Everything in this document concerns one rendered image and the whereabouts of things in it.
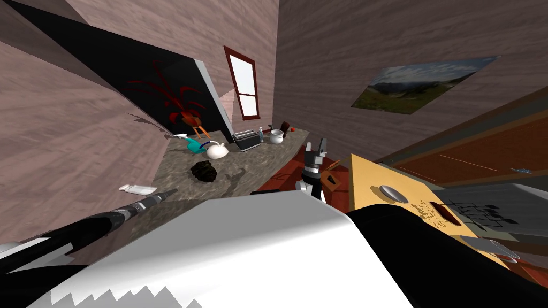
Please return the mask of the white kettle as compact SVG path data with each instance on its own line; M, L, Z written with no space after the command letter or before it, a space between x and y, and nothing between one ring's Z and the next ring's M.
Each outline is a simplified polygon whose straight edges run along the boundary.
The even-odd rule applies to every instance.
M209 145L209 147L206 150L206 155L210 159L223 158L229 152L224 143L210 141L210 142L207 142L206 145Z

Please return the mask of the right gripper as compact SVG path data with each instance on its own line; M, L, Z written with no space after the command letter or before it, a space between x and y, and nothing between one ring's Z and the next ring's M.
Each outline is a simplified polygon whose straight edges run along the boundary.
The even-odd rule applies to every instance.
M327 154L327 141L326 138L321 138L318 152L312 151L311 143L306 144L304 154L306 168L319 169L322 166L324 157Z

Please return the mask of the brown wooden cupboard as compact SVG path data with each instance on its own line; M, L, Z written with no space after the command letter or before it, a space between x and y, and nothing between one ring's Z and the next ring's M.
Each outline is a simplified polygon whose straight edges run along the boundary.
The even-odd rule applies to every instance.
M548 86L377 160L442 188L548 191Z

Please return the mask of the red-brown cabinet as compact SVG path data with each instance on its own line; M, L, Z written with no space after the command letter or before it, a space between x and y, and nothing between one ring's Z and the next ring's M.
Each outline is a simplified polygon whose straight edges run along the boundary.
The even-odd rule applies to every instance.
M268 179L258 188L258 191L278 189L280 191L289 191L295 189L295 183L301 180L301 171L304 167L305 147L301 146L297 154L276 174ZM340 164L330 170L331 176L340 182L335 191L324 188L326 202L337 208L337 210L346 213L351 211L349 198L349 170Z

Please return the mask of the black toaster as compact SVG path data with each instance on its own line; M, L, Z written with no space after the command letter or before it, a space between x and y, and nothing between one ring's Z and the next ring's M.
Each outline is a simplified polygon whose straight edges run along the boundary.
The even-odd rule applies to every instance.
M255 148L261 144L261 136L254 130L246 130L232 135L233 140L241 152Z

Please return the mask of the landscape wall picture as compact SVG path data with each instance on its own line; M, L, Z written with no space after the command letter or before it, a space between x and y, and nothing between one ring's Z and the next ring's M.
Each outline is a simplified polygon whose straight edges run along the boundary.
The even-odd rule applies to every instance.
M411 115L500 56L383 68L352 108Z

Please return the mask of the black refrigerator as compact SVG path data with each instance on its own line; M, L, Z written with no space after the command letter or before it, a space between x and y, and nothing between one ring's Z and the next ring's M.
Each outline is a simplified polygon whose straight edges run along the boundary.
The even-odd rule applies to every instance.
M153 68L153 60L160 60L157 65L176 94L181 86L202 93L186 91L184 94L185 101L195 101L205 107L196 107L201 114L202 127L207 132L220 131L229 143L233 142L231 124L203 62L15 0L3 1L169 133L192 134L193 130L180 116L177 124L169 122L169 114L178 111L174 105L165 107L156 96L126 89L156 93L152 87L127 82L142 80L162 86Z

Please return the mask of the grey stove knob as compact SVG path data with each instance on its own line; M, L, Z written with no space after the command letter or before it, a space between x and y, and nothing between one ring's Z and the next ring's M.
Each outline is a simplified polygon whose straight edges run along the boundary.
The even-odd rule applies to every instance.
M408 204L409 201L408 199L400 192L396 191L395 189L389 187L389 186L386 186L386 185L381 185L379 186L379 190L389 199L395 201L395 202L398 202L398 203L403 203L403 204Z
M507 263L516 264L520 259L515 252L494 240L470 236L457 236L457 239L477 251L486 252Z

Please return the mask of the teal watering can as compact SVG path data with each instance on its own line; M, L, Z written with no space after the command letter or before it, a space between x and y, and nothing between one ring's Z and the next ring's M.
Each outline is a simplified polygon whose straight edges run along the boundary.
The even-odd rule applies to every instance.
M204 153L207 151L207 149L204 147L204 144L201 144L197 140L188 137L187 134L175 134L174 137L186 141L187 149L190 150L192 153Z

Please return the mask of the red potted plant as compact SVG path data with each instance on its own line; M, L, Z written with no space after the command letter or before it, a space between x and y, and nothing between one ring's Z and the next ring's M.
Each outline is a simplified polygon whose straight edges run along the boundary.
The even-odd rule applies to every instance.
M198 138L201 138L201 135L198 132L198 129L201 130L202 133L207 138L211 138L209 133L202 127L201 114L198 110L196 110L196 107L199 107L202 109L206 109L206 108L201 103L184 100L184 94L186 91L193 91L198 94L202 94L202 93L196 90L195 88L188 87L188 86L181 86L179 87L178 94L176 94L176 92L169 86L169 84L165 80L161 70L159 69L157 65L158 63L161 63L161 61L153 60L153 68L156 74L158 75L159 79L161 80L163 84L162 86L150 81L142 81L142 80L132 80L127 82L130 84L144 84L146 86L152 87L154 90L156 90L156 93L153 93L149 90L144 90L144 89L134 89L134 88L126 88L126 89L139 91L148 95L156 96L164 102L165 107L168 107L169 105L174 105L178 109L178 111L172 112L169 114L170 123L174 125L177 124L177 118L180 116L182 122L189 125L190 128L196 133Z

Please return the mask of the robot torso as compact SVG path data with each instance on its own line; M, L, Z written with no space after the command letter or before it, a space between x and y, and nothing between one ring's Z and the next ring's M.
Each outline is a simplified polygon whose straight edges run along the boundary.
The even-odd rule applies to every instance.
M211 199L28 308L413 308L354 222L293 190Z

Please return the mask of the dark brown round loaf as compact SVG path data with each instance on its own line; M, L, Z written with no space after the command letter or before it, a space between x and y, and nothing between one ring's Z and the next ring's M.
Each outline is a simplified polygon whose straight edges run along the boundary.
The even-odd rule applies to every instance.
M209 160L197 162L190 169L191 174L199 181L212 183L217 177L217 170Z

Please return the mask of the red framed window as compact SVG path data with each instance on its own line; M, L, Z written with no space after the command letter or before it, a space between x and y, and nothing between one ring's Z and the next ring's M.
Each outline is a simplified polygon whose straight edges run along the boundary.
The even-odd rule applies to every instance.
M255 61L223 46L242 119L260 118Z

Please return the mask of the yellow stove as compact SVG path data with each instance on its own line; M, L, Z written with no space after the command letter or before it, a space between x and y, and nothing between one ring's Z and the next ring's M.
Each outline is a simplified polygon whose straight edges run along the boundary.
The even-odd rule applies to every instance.
M408 177L390 168L352 154L349 158L349 198L352 210L358 210L371 204L392 204L420 217L440 232L464 244L457 236L470 236L494 240L507 244L520 259L516 264L504 262L486 252L477 251L503 268L512 271L525 271L527 275L543 273L548 275L548 247L517 241L495 238L492 230L478 227L472 220L453 210L435 195L423 182ZM386 185L402 193L408 204L398 203L387 198L379 186Z

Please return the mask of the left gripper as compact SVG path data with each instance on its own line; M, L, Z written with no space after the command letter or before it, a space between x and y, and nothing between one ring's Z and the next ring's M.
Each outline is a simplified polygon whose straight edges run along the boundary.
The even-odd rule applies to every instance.
M178 191L178 189L171 189L165 192L159 192L153 195L150 195L144 199L144 205L145 206L154 206L156 204L159 204L161 202L164 202L166 199L168 199L170 196L175 194Z

